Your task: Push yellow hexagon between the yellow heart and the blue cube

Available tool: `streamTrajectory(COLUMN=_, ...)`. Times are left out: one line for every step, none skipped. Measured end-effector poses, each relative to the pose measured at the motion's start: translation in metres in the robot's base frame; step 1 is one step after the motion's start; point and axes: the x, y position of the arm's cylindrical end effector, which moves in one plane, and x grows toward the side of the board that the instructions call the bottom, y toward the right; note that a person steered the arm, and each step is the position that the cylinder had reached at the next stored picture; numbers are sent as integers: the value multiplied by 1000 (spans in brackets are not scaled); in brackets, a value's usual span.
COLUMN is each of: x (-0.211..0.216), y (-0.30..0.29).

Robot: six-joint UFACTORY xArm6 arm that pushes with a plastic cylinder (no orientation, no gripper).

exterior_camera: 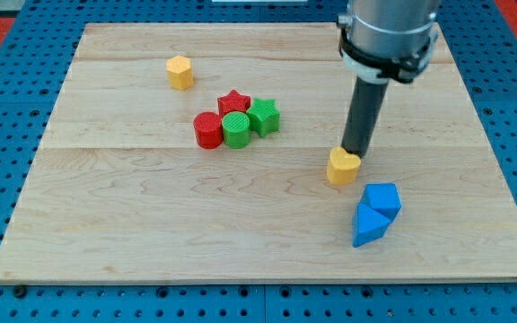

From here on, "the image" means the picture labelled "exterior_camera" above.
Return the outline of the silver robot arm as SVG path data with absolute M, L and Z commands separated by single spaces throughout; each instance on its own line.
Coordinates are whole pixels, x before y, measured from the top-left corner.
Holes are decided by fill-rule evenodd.
M 431 61 L 440 0 L 350 0 L 337 17 L 339 53 L 367 83 L 412 83 Z

